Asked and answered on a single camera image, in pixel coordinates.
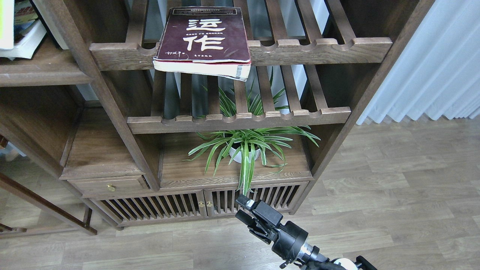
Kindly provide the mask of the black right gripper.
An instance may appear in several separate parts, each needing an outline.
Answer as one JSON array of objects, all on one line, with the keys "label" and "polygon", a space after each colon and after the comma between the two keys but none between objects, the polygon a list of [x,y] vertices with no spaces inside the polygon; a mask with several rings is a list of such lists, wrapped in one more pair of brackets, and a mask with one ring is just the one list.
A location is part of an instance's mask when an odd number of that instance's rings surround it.
[{"label": "black right gripper", "polygon": [[290,263],[303,267],[319,261],[319,248],[306,242],[308,233],[293,222],[281,224],[283,215],[269,204],[254,201],[242,194],[238,195],[235,202],[238,204],[235,217],[248,227],[251,234],[266,244],[274,243],[272,251],[285,260],[282,267]]}]

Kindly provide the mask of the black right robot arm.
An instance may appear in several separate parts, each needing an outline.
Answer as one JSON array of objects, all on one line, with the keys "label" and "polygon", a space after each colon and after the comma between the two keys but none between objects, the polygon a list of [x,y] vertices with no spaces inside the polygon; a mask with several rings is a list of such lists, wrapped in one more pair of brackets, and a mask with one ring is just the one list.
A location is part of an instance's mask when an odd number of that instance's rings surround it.
[{"label": "black right robot arm", "polygon": [[253,201],[240,194],[235,201],[253,214],[250,217],[242,210],[235,214],[247,225],[250,233],[266,244],[274,242],[272,251],[285,260],[280,265],[281,269],[294,263],[301,270],[375,270],[374,265],[363,256],[357,256],[355,262],[348,258],[329,260],[319,253],[317,246],[307,243],[307,231],[290,221],[281,224],[283,215],[262,200]]}]

